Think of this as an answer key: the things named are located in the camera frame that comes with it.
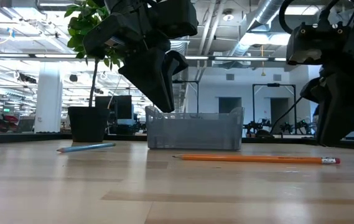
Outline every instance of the black metal frame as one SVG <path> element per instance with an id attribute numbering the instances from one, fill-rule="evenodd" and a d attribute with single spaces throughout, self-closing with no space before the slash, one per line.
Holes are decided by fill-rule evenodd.
<path id="1" fill-rule="evenodd" d="M 291 86 L 293 87 L 293 92 L 294 92 L 294 103 L 297 101 L 297 95 L 296 95 L 296 85 L 294 84 L 279 84 L 279 83 L 268 83 L 268 84 L 253 84 L 253 121 L 256 122 L 256 98 L 254 95 L 254 88 L 256 86 L 267 86 L 267 87 L 280 87 L 280 86 Z M 294 104 L 294 126 L 297 125 L 297 105 Z"/>
<path id="2" fill-rule="evenodd" d="M 176 83 L 176 84 L 181 84 L 181 83 L 196 83 L 197 85 L 197 94 L 196 94 L 196 113 L 199 113 L 199 81 L 183 81 L 183 80 L 174 80 L 172 81 L 172 83 Z"/>

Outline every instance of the black plant pot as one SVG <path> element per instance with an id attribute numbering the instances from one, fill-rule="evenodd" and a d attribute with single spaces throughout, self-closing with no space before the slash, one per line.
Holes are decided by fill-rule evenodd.
<path id="1" fill-rule="evenodd" d="M 95 107 L 69 107 L 73 142 L 102 142 L 109 110 Z"/>

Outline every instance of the potted plant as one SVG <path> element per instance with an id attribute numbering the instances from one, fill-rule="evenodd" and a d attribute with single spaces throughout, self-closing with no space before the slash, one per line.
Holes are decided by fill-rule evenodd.
<path id="1" fill-rule="evenodd" d="M 76 58 L 85 58 L 88 65 L 89 55 L 86 55 L 83 39 L 84 36 L 98 25 L 109 14 L 105 7 L 98 7 L 92 0 L 82 1 L 78 5 L 71 6 L 65 13 L 65 17 L 71 16 L 73 12 L 79 12 L 77 17 L 72 17 L 68 25 L 68 33 L 72 38 L 67 46 L 73 49 Z M 105 48 L 106 56 L 103 62 L 112 69 L 115 64 L 120 67 L 119 56 L 111 47 Z M 75 142 L 102 142 L 109 117 L 109 110 L 106 108 L 92 107 L 93 94 L 95 90 L 96 73 L 100 58 L 95 59 L 95 68 L 92 77 L 90 100 L 88 107 L 76 106 L 68 108 L 72 138 Z"/>

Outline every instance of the ceiling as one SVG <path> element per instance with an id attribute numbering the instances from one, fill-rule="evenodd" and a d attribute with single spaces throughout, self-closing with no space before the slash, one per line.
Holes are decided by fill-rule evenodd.
<path id="1" fill-rule="evenodd" d="M 72 3 L 70 0 L 56 1 L 57 5 L 52 0 L 40 0 L 39 2 L 49 2 L 47 6 L 37 6 L 36 0 L 4 0 L 8 7 L 0 5 L 0 53 L 32 53 L 32 54 L 70 54 L 73 53 L 67 47 L 69 35 L 67 31 L 67 24 L 72 16 L 63 18 L 65 14 L 66 5 Z M 215 35 L 209 53 L 225 54 L 241 41 L 242 36 L 245 35 L 244 24 L 245 21 L 256 14 L 258 7 L 258 0 L 227 0 L 223 5 L 225 9 L 231 9 L 233 19 L 224 21 L 222 18 L 215 26 L 215 19 L 219 8 L 221 8 L 220 0 L 215 4 L 213 15 L 208 16 L 211 1 L 198 0 L 195 2 L 197 12 L 197 20 L 199 21 L 198 34 L 192 37 L 187 37 L 184 40 L 173 40 L 172 48 L 178 49 L 185 55 L 199 55 L 200 42 L 205 38 L 206 44 L 212 37 L 203 37 L 205 32 L 205 24 L 210 19 L 209 30 L 214 29 Z M 321 8 L 328 1 L 311 0 L 311 1 L 294 1 L 287 12 L 288 15 L 299 16 L 299 19 L 292 19 L 289 25 L 295 26 L 301 23 L 302 20 L 313 19 Z M 338 5 L 337 9 L 344 7 L 351 7 L 349 3 L 342 3 Z M 271 23 L 271 30 L 268 34 L 280 34 L 281 28 L 274 20 Z M 285 44 L 263 44 L 249 47 L 247 53 L 251 56 L 271 56 L 271 57 L 285 57 Z M 37 96 L 37 85 L 26 84 L 18 81 L 16 78 L 18 73 L 28 75 L 39 81 L 39 63 L 38 61 L 30 60 L 3 60 L 0 58 L 0 99 L 3 101 L 21 101 L 21 104 L 28 103 L 30 111 L 34 111 L 35 97 Z M 73 105 L 87 105 L 89 87 L 91 85 L 91 77 L 93 73 L 93 62 L 88 66 L 85 62 L 71 61 L 62 63 L 62 76 L 65 89 L 63 91 L 63 107 Z M 282 63 L 252 63 L 250 67 L 283 67 Z M 143 114 L 143 108 L 152 103 L 133 86 L 127 79 L 117 73 L 117 67 L 111 70 L 104 65 L 100 65 L 98 74 L 101 76 L 97 79 L 97 88 L 103 90 L 103 94 L 97 95 L 126 95 L 131 94 L 134 98 L 134 104 L 137 112 Z M 77 75 L 78 81 L 71 82 L 70 75 Z M 109 90 L 118 85 L 117 90 Z M 186 85 L 174 85 L 174 98 L 176 108 L 183 110 L 182 105 L 184 101 Z"/>

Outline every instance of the plant stem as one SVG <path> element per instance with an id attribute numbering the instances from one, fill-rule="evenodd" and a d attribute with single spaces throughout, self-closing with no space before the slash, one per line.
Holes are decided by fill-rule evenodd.
<path id="1" fill-rule="evenodd" d="M 92 76 L 92 86 L 91 86 L 91 91 L 90 91 L 90 100 L 88 102 L 88 106 L 92 107 L 92 99 L 94 97 L 94 89 L 95 89 L 95 80 L 96 80 L 96 72 L 98 71 L 98 63 L 100 60 L 98 58 L 95 59 L 95 68 L 94 68 L 94 74 Z"/>

